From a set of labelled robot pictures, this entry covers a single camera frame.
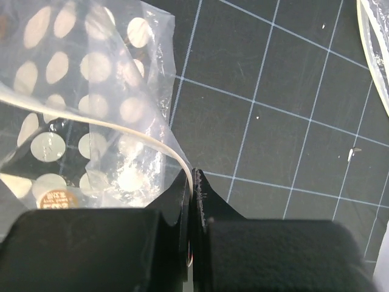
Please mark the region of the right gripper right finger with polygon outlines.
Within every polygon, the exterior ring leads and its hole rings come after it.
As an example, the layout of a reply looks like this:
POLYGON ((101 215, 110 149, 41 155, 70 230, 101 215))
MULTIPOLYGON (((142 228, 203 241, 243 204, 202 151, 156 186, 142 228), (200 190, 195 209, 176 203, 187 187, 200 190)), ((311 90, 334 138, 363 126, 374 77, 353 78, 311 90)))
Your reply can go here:
POLYGON ((195 291, 374 291, 347 228, 331 220, 247 219, 193 172, 195 291))

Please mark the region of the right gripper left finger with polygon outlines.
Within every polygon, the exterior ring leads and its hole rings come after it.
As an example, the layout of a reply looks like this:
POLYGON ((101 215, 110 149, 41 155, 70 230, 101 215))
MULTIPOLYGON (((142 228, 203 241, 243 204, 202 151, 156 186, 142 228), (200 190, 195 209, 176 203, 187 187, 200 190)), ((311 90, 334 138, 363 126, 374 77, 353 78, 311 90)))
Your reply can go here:
POLYGON ((2 291, 182 291, 190 184, 144 208, 28 210, 1 240, 2 291))

